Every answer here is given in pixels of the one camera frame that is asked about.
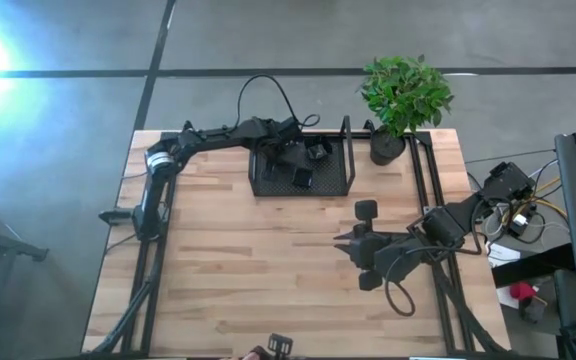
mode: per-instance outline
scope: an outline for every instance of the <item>wooden table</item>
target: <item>wooden table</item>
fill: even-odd
[[[431,134],[445,199],[461,201],[470,186],[457,133]],[[135,133],[126,175],[144,171],[144,150],[159,137],[159,131]],[[242,356],[265,345],[273,332],[294,339],[293,355],[445,354],[430,267],[418,267],[403,282],[417,304],[415,316],[404,318],[389,308],[382,288],[358,290],[358,269],[332,247],[335,235],[357,223],[358,200],[379,202],[375,226],[380,230],[405,231],[420,216],[409,148],[380,167],[370,161],[367,141],[353,145],[357,176],[347,197],[255,198],[247,150],[192,158],[177,177],[151,356]],[[434,199],[425,156],[420,157]],[[144,181],[124,180],[118,205],[137,204]],[[132,231],[131,226],[113,228],[109,244]],[[133,241],[105,257],[84,350],[101,342],[126,309],[137,250]],[[509,348],[486,257],[460,254],[458,261],[469,306]],[[391,291],[405,308],[405,298]],[[459,338],[454,311],[451,318]],[[141,336],[140,320],[136,336]]]

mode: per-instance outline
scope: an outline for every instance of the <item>concrete floor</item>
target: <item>concrete floor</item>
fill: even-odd
[[[148,69],[165,4],[0,1],[4,68]],[[442,67],[576,66],[576,0],[178,0],[161,68],[360,67],[374,56],[421,53]],[[244,80],[159,79],[145,128],[229,124]],[[449,80],[456,98],[441,126],[458,130],[466,161],[550,149],[555,134],[576,131],[576,75]],[[321,128],[339,127],[345,114],[355,126],[371,118],[355,92],[360,77],[279,81],[298,115],[322,115]],[[9,344],[0,359],[78,353],[108,233],[96,214],[117,196],[144,83],[0,80],[0,217],[51,251],[43,263],[17,262],[0,314],[0,343]],[[249,89],[242,116],[287,117],[271,84]],[[552,158],[510,160],[532,172]],[[468,169],[483,180],[499,161]],[[555,176],[549,171],[544,180]],[[563,241],[553,231],[544,243]],[[551,337],[506,316],[514,348],[555,354]]]

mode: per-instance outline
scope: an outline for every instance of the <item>potted plant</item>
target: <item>potted plant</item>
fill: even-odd
[[[381,120],[382,126],[370,138],[370,158],[377,165],[387,165],[406,148],[406,129],[441,122],[441,109],[450,113],[448,81],[426,64],[424,56],[417,59],[400,56],[385,57],[364,67],[369,73],[361,86],[361,95],[368,107]]]

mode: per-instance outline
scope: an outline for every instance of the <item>red object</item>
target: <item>red object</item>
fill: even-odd
[[[535,295],[537,295],[537,292],[528,283],[520,282],[510,285],[510,296],[514,299],[521,301]]]

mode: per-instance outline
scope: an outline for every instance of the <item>desk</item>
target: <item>desk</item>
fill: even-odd
[[[135,133],[126,175],[144,171],[144,150],[160,134]],[[470,186],[456,131],[431,135],[444,197],[461,201]],[[241,356],[265,345],[272,332],[293,338],[296,356],[445,354],[430,267],[418,267],[403,282],[417,304],[415,316],[403,318],[388,307],[383,289],[358,290],[358,270],[332,247],[332,238],[357,222],[358,200],[379,202],[380,230],[405,231],[420,216],[410,149],[380,167],[370,161],[367,141],[353,146],[357,175],[347,197],[255,198],[247,150],[192,158],[177,177],[151,356]],[[144,181],[126,179],[118,205],[137,204]],[[130,226],[113,228],[109,244],[131,233]],[[126,309],[137,253],[135,241],[105,257],[83,350],[99,344]],[[468,304],[509,348],[486,257],[458,255],[458,261]],[[452,318],[457,329],[454,311]]]

